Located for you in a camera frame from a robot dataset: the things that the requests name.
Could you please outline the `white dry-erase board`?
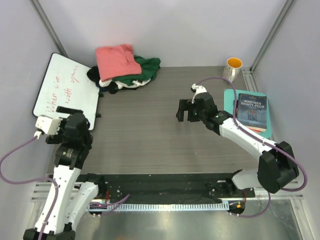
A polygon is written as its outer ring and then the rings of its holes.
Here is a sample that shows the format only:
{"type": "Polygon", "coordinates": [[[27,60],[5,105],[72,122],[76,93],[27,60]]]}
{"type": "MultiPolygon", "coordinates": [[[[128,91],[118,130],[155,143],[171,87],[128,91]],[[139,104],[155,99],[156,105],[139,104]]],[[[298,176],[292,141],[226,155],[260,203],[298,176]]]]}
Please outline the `white dry-erase board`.
{"type": "Polygon", "coordinates": [[[32,114],[35,117],[46,115],[51,118],[67,118],[57,112],[57,107],[83,111],[93,130],[100,89],[91,81],[87,72],[89,67],[53,53],[49,59],[32,114]]]}

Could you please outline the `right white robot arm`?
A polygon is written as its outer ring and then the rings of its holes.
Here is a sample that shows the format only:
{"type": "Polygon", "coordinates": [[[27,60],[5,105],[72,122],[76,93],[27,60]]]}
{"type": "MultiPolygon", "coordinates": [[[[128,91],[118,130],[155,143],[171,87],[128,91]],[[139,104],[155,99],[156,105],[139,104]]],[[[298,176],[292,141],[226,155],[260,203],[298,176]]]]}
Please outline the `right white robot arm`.
{"type": "Polygon", "coordinates": [[[208,130],[236,143],[258,161],[257,168],[233,174],[225,186],[230,197],[236,198],[248,188],[263,188],[275,194],[299,176],[293,150],[287,142],[276,143],[247,129],[229,112],[218,110],[208,92],[197,93],[192,99],[180,99],[177,120],[182,122],[184,115],[187,121],[202,122],[208,130]]]}

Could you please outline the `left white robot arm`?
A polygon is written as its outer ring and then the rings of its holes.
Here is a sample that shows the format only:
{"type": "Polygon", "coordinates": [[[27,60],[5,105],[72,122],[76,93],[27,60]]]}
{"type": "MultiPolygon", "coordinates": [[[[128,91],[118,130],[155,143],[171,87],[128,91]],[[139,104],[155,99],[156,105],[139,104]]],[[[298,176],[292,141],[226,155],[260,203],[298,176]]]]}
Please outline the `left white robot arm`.
{"type": "Polygon", "coordinates": [[[33,228],[24,232],[25,240],[74,240],[76,228],[90,202],[102,199],[107,186],[102,176],[88,173],[72,197],[75,183],[92,149],[90,123],[82,110],[58,106],[57,113],[66,118],[41,115],[36,128],[46,134],[47,144],[56,144],[53,176],[42,212],[33,228]]]}

